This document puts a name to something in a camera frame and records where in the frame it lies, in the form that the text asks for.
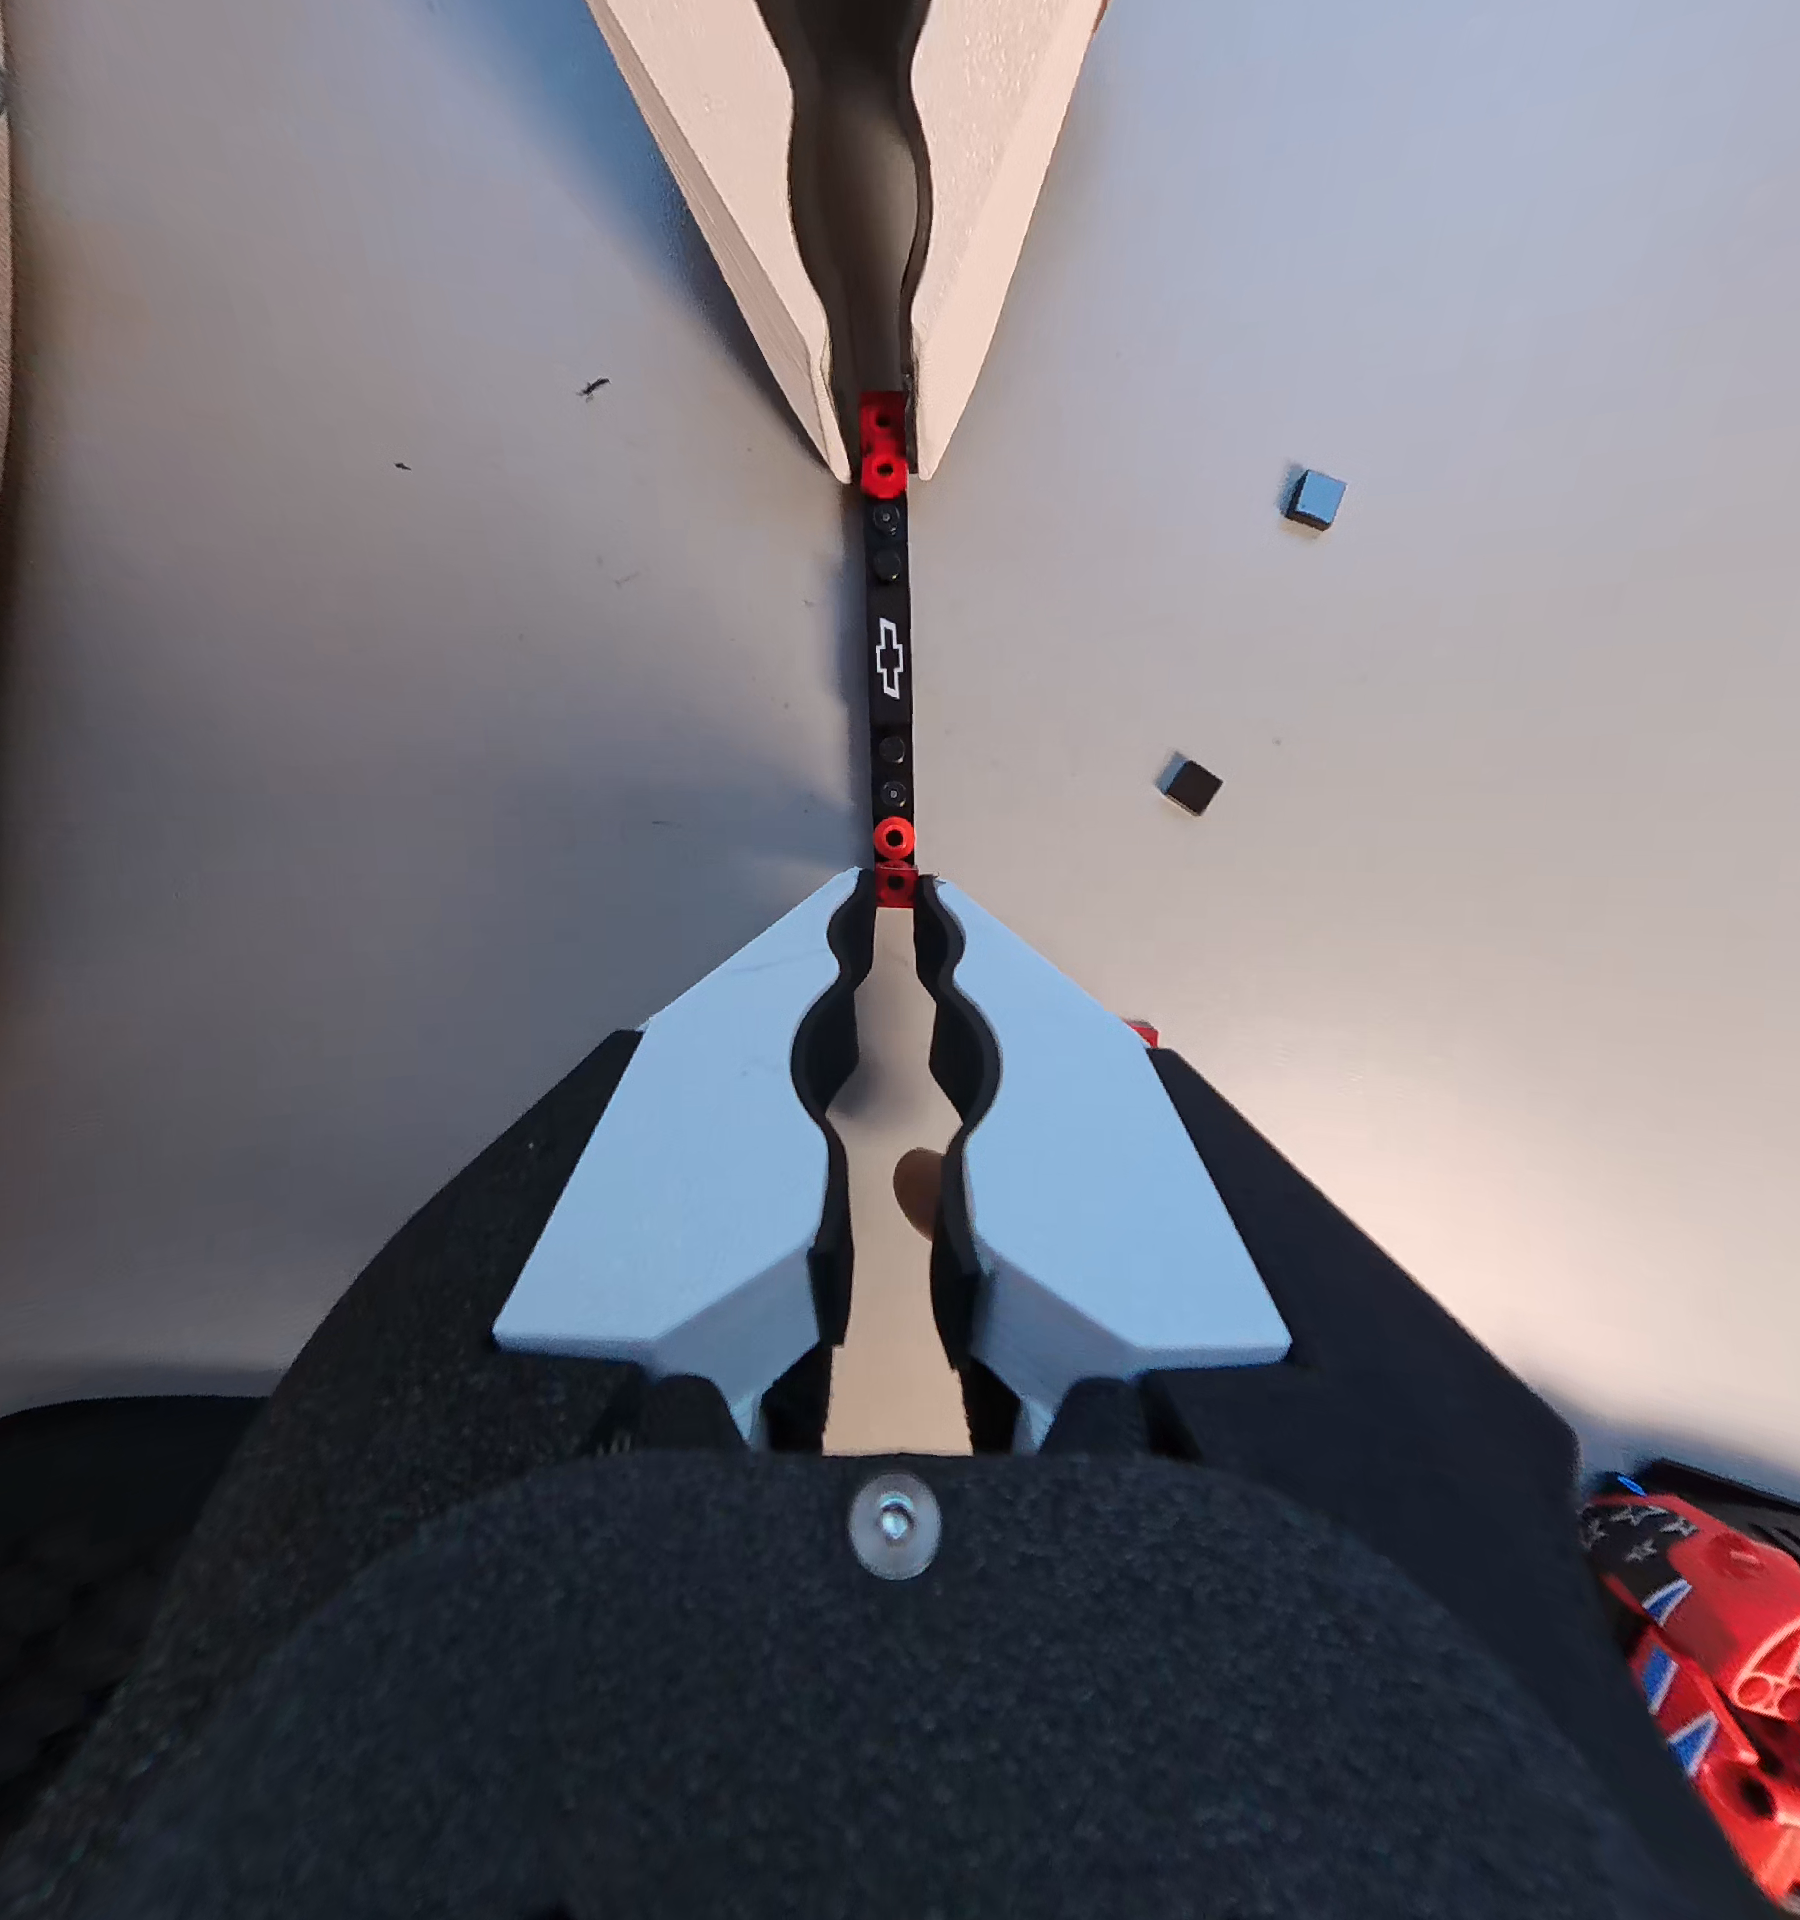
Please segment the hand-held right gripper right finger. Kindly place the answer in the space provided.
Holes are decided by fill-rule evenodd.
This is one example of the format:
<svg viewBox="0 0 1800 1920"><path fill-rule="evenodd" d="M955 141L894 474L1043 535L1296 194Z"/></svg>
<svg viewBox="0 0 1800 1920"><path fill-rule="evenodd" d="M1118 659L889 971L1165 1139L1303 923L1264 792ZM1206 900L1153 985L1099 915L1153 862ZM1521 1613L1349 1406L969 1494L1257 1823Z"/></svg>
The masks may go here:
<svg viewBox="0 0 1800 1920"><path fill-rule="evenodd" d="M975 1449L1037 1449L1085 1380L1286 1359L1152 1044L945 878L919 884L915 965L959 1119L930 1295Z"/></svg>

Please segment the lego race car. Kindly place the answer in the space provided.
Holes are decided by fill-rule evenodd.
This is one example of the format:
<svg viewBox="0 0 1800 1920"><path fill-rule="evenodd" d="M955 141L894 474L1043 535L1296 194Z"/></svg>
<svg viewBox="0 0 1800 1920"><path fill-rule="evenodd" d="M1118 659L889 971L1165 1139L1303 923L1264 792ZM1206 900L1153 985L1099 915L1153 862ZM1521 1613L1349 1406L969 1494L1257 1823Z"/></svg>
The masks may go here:
<svg viewBox="0 0 1800 1920"><path fill-rule="evenodd" d="M1660 1738L1800 1916L1800 1502L1654 1461L1597 1478L1580 1543Z"/></svg>

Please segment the black lego plate white emblem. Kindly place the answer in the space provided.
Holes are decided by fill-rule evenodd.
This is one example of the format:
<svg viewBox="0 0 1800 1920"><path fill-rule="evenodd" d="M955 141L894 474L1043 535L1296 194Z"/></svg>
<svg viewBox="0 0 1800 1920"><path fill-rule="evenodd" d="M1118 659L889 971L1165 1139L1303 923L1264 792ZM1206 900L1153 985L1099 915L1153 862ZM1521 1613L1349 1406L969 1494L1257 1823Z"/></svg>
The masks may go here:
<svg viewBox="0 0 1800 1920"><path fill-rule="evenodd" d="M913 907L916 831L906 396L865 393L858 417L873 898L884 907Z"/></svg>

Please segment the black quilted wrist rest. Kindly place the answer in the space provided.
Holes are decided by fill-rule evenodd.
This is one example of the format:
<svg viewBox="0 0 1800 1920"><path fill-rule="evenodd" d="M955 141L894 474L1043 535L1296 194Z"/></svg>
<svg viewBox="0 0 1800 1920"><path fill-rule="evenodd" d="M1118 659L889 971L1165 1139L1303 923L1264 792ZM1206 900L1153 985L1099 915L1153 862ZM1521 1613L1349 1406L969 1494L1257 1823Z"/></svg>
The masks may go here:
<svg viewBox="0 0 1800 1920"><path fill-rule="evenodd" d="M0 1847L137 1659L262 1406L153 1395L0 1416Z"/></svg>

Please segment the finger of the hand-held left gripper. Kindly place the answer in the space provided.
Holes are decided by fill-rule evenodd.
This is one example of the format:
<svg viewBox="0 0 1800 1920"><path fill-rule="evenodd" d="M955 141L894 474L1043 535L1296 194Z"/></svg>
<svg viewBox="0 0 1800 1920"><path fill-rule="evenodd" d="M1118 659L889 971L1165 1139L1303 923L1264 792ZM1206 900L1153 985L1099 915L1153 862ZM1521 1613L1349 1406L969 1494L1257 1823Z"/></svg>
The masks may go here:
<svg viewBox="0 0 1800 1920"><path fill-rule="evenodd" d="M941 462L1000 322L1104 2L930 2L902 62L913 469Z"/></svg>
<svg viewBox="0 0 1800 1920"><path fill-rule="evenodd" d="M794 417L847 481L829 322L791 217L791 79L758 4L590 13Z"/></svg>

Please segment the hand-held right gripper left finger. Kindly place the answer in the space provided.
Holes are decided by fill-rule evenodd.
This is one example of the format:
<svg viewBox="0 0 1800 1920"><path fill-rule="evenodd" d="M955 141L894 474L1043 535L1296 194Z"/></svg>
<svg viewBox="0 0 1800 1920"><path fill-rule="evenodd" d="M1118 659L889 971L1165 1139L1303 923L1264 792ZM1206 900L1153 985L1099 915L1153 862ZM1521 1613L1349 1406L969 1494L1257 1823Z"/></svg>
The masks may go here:
<svg viewBox="0 0 1800 1920"><path fill-rule="evenodd" d="M817 1444L853 1263L826 1113L862 978L865 877L840 874L646 1019L496 1347L708 1380L749 1444Z"/></svg>

